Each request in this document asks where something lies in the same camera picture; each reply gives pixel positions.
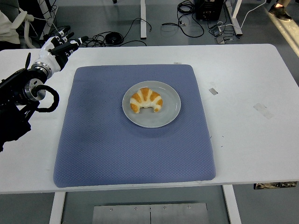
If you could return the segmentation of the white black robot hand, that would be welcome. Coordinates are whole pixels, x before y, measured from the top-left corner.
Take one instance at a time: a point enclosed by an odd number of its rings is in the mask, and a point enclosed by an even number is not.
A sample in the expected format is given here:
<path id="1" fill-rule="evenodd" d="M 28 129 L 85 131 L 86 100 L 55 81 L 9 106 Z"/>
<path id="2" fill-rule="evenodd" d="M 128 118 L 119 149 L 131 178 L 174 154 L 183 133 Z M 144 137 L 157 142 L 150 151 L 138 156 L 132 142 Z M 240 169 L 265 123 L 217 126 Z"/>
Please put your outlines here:
<path id="1" fill-rule="evenodd" d="M 88 36 L 83 36 L 72 40 L 74 33 L 67 34 L 70 27 L 66 27 L 57 32 L 53 37 L 50 37 L 42 46 L 39 52 L 39 58 L 33 63 L 31 68 L 43 70 L 50 77 L 55 72 L 61 71 L 68 58 L 79 46 L 88 40 Z"/>

